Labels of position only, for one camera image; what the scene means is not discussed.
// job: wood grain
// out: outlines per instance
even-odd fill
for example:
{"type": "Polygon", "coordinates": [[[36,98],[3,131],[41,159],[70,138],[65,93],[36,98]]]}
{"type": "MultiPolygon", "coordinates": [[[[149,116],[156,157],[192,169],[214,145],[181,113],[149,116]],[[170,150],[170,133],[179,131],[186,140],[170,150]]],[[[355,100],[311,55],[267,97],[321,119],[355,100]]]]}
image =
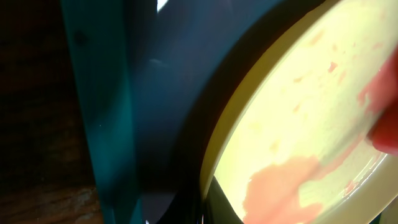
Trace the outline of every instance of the wood grain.
{"type": "Polygon", "coordinates": [[[59,1],[0,1],[0,223],[103,223],[59,1]]]}

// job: white plate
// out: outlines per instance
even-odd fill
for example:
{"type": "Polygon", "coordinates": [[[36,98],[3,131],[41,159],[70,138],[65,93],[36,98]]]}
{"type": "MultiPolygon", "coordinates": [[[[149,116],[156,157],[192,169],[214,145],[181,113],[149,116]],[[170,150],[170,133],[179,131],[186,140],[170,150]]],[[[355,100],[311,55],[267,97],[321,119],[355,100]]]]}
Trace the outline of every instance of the white plate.
{"type": "Polygon", "coordinates": [[[203,196],[214,174],[246,224],[370,222],[398,193],[398,160],[366,140],[396,87],[386,72],[396,9],[395,0],[327,1],[279,38],[216,125],[203,196]]]}

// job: teal strip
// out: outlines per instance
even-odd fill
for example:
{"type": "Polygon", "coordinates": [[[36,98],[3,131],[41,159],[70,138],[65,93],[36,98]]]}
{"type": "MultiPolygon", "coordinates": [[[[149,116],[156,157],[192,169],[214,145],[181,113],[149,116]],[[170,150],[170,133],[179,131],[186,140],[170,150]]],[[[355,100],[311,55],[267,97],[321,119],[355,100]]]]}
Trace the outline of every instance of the teal strip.
{"type": "Polygon", "coordinates": [[[142,223],[123,1],[63,0],[62,9],[105,223],[142,223]]]}

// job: wooden table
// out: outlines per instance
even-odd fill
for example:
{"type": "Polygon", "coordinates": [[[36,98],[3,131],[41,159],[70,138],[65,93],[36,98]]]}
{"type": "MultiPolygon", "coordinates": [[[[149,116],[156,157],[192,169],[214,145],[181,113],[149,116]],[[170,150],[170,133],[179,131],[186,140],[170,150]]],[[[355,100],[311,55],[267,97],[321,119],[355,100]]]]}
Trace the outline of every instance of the wooden table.
{"type": "Polygon", "coordinates": [[[0,223],[102,223],[59,1],[0,1],[0,223]]]}

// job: plate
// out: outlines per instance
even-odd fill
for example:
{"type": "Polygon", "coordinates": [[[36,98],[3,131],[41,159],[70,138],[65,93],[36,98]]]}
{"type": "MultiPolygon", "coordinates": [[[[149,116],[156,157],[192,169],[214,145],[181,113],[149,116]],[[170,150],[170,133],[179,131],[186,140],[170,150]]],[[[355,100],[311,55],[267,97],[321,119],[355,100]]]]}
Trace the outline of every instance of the plate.
{"type": "Polygon", "coordinates": [[[203,198],[214,174],[246,224],[369,223],[393,200],[398,159],[367,133],[397,88],[397,8],[326,1],[284,33],[213,131],[203,198]]]}

